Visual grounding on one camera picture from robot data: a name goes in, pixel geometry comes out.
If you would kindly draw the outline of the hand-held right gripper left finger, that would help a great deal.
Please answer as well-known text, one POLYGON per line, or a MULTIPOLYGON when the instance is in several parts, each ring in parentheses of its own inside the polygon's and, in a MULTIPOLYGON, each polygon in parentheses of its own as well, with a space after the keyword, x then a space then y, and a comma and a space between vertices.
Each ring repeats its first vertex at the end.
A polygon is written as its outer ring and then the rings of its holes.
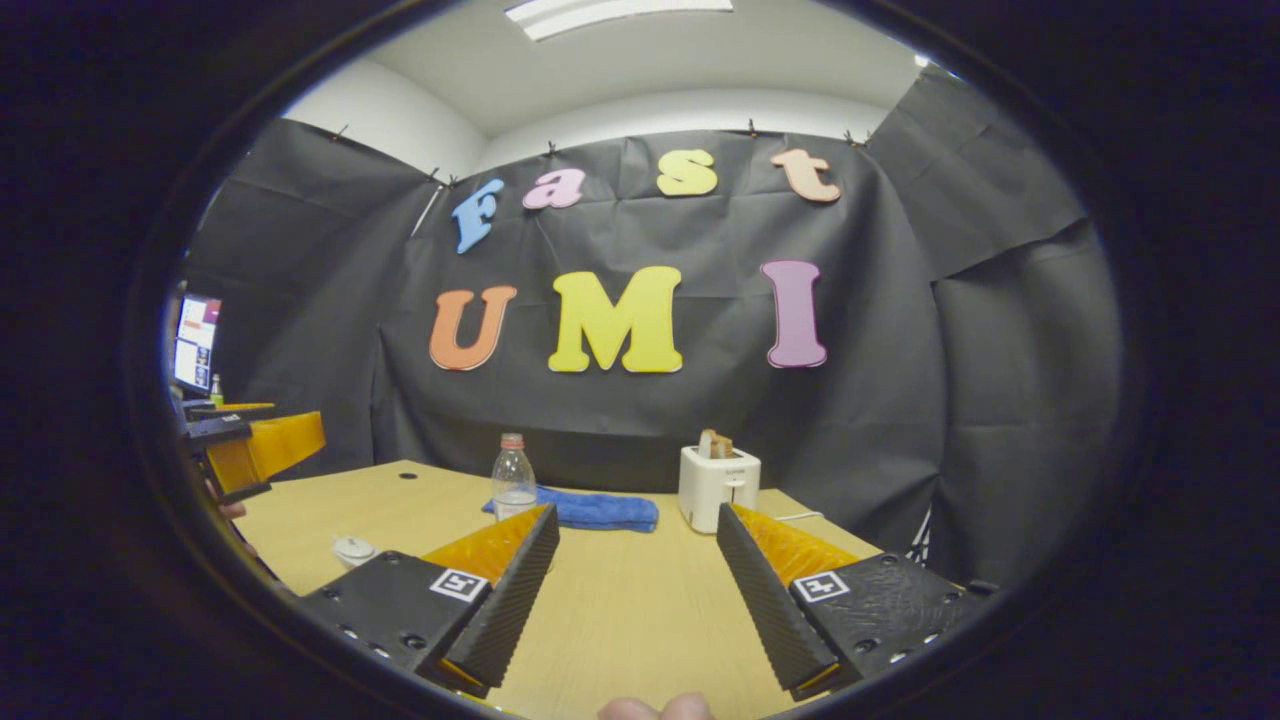
POLYGON ((504 682, 559 541, 556 505, 538 505, 420 557, 378 553, 300 605, 374 659, 483 700, 504 682))

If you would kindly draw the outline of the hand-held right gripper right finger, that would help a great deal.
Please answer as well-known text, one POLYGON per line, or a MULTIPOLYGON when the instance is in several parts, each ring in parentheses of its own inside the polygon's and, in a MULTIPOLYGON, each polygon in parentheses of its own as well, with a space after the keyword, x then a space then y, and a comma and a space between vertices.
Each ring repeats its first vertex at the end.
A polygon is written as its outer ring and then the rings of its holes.
POLYGON ((780 687, 795 701, 868 680, 945 638, 993 593, 899 553, 860 559, 736 503, 717 544, 780 687))

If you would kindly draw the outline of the clear plastic water bottle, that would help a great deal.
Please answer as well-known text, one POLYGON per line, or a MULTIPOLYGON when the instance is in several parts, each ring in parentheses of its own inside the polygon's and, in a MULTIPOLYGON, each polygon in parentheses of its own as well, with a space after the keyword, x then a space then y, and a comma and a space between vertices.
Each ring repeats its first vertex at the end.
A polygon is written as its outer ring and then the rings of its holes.
POLYGON ((492 512, 497 521, 534 509, 538 482, 525 452, 524 436, 508 432, 500 437, 500 452, 492 470, 492 512))

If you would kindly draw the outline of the computer monitor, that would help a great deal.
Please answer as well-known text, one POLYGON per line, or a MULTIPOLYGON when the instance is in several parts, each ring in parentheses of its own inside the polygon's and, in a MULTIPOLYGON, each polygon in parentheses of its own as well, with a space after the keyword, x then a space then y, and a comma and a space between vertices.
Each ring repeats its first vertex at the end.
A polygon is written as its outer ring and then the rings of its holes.
POLYGON ((172 378, 186 389, 209 395, 212 391, 212 351, 221 315, 220 299, 184 293, 175 323, 172 378))

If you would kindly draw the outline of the white toaster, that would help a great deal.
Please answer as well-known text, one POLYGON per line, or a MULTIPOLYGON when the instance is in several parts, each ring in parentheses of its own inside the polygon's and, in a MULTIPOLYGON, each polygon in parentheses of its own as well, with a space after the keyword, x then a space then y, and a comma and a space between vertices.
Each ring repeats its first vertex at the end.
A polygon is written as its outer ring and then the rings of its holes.
POLYGON ((758 510, 760 459, 735 450, 731 457, 703 457, 699 448, 680 452, 678 506, 681 516, 699 534, 717 533, 721 505, 758 510))

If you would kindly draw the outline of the blue towel cloth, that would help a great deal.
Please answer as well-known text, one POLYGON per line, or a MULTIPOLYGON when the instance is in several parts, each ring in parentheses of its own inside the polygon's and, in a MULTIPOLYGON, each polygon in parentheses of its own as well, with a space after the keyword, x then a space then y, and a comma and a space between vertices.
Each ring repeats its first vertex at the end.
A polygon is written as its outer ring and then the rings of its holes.
POLYGON ((605 493, 582 495, 539 487, 536 503, 556 505, 559 524, 571 529, 653 533, 659 521, 657 505, 640 497, 605 493))

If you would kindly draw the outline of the ceiling light panel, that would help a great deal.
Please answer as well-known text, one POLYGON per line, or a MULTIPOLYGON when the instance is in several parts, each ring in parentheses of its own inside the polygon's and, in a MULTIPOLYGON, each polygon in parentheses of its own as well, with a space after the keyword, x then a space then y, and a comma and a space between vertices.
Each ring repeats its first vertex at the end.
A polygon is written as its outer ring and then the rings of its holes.
POLYGON ((527 0, 504 9, 535 42, 613 20, 703 12, 731 13, 733 0, 527 0))

